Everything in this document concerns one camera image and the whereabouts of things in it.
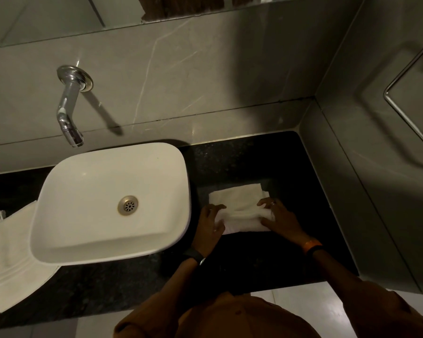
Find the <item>person's left hand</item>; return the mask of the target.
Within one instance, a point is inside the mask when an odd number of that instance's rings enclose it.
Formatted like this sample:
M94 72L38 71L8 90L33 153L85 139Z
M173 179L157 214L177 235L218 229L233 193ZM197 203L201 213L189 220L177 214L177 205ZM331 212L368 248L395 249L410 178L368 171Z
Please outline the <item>person's left hand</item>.
M214 250L216 244L220 240L220 237L224 233L225 229L203 229L201 228L201 213L198 219L198 225L194 239L192 241L192 247L199 251L204 257L208 257Z

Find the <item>person's right hand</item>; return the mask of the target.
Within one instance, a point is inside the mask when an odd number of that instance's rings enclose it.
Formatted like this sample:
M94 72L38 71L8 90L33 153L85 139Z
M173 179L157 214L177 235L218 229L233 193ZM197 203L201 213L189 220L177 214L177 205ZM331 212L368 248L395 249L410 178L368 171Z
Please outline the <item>person's right hand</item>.
M296 215L287 210L287 208L286 219L283 222L261 222L261 224L299 247L312 239L312 237L302 229Z

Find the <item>small white towel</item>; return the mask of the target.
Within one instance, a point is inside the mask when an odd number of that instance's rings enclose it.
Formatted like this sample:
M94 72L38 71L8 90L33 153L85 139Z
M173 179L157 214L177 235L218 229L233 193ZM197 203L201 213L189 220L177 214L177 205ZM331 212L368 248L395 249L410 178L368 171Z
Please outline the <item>small white towel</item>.
M270 229L263 226L260 219L274 221L275 217L270 209L264 205L258 206L257 203L269 196L269 192L264 191L260 183L256 183L211 192L209 203L226 206L218 211L215 218L215 223L222 221L225 225L223 235L268 232Z

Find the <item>person's right forearm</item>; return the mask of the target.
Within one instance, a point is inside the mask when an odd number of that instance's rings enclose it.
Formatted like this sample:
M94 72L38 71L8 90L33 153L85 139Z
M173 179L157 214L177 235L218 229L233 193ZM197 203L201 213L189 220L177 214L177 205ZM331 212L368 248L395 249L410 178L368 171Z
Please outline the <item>person's right forearm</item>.
M362 280L335 260L326 250L318 249L311 258L338 297L344 301Z

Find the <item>person's left forearm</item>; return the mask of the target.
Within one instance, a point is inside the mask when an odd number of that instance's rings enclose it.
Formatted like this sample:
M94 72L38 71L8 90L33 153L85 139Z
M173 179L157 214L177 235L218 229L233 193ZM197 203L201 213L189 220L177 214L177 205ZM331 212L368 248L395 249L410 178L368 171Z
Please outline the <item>person's left forearm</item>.
M168 313L180 313L185 304L192 276L198 266L198 262L192 257L188 257L181 262L173 276L154 295L152 307L157 311L165 310Z

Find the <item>black wrist watch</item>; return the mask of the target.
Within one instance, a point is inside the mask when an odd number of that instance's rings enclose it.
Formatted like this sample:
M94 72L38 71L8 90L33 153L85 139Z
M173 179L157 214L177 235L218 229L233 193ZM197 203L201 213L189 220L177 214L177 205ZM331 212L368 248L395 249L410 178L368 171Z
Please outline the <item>black wrist watch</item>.
M197 251L192 246L183 253L183 257L187 259L194 259L197 263L197 266L201 266L206 260L206 257L204 257L199 251Z

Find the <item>orange wristband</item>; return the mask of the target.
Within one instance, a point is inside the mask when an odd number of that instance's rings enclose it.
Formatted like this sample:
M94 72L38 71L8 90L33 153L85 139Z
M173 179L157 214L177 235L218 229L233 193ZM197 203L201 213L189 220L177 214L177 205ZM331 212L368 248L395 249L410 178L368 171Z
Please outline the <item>orange wristband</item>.
M324 250L324 246L323 244L318 240L318 239L310 239L307 242L305 242L302 246L302 251L304 253L305 256L312 256L314 254L314 252L318 251L318 250Z

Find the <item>metal sink drain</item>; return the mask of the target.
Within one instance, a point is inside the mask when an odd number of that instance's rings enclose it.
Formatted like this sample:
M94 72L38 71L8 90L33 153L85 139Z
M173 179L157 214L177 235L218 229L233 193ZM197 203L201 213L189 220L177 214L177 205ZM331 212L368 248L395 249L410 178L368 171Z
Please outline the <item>metal sink drain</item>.
M117 205L118 213L122 216L133 214L139 205L138 199L133 195L124 196Z

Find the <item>white ceramic sink basin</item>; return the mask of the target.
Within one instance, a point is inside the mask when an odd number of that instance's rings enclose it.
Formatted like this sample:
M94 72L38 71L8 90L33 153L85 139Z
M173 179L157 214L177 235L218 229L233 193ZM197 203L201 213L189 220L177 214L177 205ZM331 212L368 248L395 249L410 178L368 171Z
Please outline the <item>white ceramic sink basin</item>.
M118 202L135 196L129 215ZM57 164L41 188L31 254L46 265L115 261L165 250L188 229L191 195L181 151L163 142L97 150Z

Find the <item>large white towel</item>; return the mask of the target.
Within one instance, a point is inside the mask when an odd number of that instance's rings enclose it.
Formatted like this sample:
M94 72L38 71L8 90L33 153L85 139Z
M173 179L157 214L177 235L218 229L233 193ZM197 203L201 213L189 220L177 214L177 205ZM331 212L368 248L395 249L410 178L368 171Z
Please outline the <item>large white towel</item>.
M0 313L32 295L60 269L39 262L30 253L36 204L34 201L8 217L0 210Z

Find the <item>chrome towel rail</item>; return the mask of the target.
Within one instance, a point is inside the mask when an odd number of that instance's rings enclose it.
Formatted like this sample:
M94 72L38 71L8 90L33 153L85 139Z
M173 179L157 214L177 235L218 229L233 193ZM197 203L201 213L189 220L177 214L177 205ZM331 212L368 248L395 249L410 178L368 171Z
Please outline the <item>chrome towel rail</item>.
M393 100L390 96L392 88L408 73L408 71L418 62L423 56L423 48L417 53L416 56L404 67L400 73L388 84L383 92L383 98L388 105L399 115L399 117L407 124L407 126L418 136L423 142L423 131L412 121L405 111Z

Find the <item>chrome wall faucet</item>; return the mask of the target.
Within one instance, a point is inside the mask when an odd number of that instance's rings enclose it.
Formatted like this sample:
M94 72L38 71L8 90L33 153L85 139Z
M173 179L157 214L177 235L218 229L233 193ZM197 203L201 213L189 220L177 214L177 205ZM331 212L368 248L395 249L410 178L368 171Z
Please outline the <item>chrome wall faucet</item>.
M91 77L76 66L62 65L58 67L57 76L64 85L56 112L57 122L69 145L78 148L83 145L84 138L72 119L73 111L79 93L90 91L94 84Z

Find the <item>wall mirror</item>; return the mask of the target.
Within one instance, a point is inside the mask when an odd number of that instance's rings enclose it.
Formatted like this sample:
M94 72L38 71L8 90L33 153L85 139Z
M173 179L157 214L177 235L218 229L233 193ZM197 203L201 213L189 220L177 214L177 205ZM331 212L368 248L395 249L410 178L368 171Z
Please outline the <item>wall mirror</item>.
M0 47L293 0L0 0Z

